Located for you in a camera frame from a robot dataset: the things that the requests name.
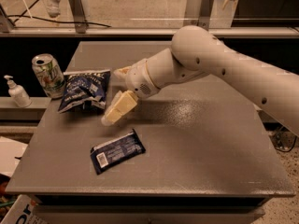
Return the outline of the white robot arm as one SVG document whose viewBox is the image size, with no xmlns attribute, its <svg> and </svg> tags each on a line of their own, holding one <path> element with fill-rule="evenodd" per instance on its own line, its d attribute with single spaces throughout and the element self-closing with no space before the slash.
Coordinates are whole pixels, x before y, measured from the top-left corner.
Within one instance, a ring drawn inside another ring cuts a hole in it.
<svg viewBox="0 0 299 224">
<path fill-rule="evenodd" d="M 230 49 L 197 26 L 180 28 L 169 48 L 114 74 L 124 81 L 126 91 L 117 92 L 105 111 L 106 126 L 166 86 L 214 75 L 299 135 L 299 76 Z"/>
</svg>

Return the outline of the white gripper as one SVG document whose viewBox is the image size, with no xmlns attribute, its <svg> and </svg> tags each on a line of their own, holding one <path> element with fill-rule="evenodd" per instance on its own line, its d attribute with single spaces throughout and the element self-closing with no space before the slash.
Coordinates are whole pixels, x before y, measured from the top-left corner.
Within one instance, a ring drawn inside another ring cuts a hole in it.
<svg viewBox="0 0 299 224">
<path fill-rule="evenodd" d="M 157 94 L 157 88 L 150 78 L 148 60 L 143 59 L 131 66 L 116 69 L 113 74 L 125 81 L 129 91 L 118 91 L 101 118 L 102 124 L 111 126 L 137 106 L 138 98 L 146 99 Z"/>
</svg>

